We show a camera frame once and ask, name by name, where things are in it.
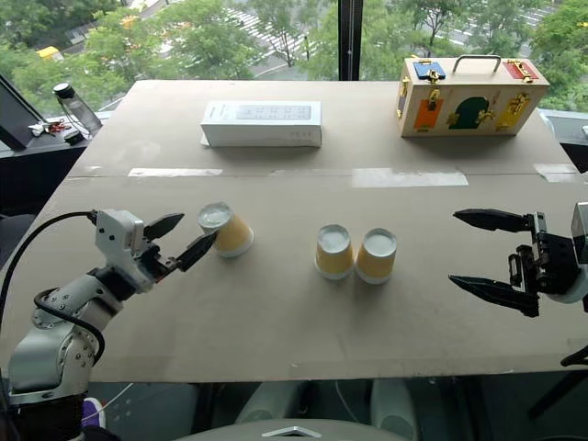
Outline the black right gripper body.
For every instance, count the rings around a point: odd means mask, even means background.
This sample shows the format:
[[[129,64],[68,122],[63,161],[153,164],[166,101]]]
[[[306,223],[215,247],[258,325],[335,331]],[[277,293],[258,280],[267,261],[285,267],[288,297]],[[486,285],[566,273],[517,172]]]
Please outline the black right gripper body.
[[[526,292],[564,295],[578,276],[572,239],[547,232],[543,213],[514,215],[511,232],[530,232],[532,243],[521,244],[508,257],[509,281]]]

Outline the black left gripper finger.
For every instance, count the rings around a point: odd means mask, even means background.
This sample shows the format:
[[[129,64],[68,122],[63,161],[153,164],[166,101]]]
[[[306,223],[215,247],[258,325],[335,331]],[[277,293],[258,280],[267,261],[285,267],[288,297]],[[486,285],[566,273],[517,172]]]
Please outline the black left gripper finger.
[[[143,237],[146,240],[155,240],[165,236],[175,228],[184,216],[184,213],[170,213],[163,215],[144,227]]]
[[[210,250],[210,248],[214,245],[216,238],[216,232],[203,234],[202,236],[198,237],[180,256],[175,259],[176,268],[182,272],[186,272]]]

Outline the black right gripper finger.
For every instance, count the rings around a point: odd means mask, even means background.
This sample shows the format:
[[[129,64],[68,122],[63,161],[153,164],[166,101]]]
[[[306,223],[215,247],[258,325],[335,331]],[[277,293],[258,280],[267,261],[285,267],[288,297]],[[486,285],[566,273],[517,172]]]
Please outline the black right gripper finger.
[[[533,224],[531,214],[518,215],[498,209],[463,209],[454,212],[453,216],[486,231],[529,232]]]
[[[486,302],[517,310],[526,317],[539,315],[538,295],[515,290],[511,285],[483,277],[449,275],[459,288]]]

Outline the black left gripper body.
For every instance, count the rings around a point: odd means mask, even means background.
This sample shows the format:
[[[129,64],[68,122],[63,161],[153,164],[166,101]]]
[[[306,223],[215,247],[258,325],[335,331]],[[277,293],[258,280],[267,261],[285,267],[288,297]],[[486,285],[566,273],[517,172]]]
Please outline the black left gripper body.
[[[178,257],[162,255],[157,243],[144,239],[139,251],[139,266],[153,284],[158,284],[174,271],[179,270],[182,263]]]

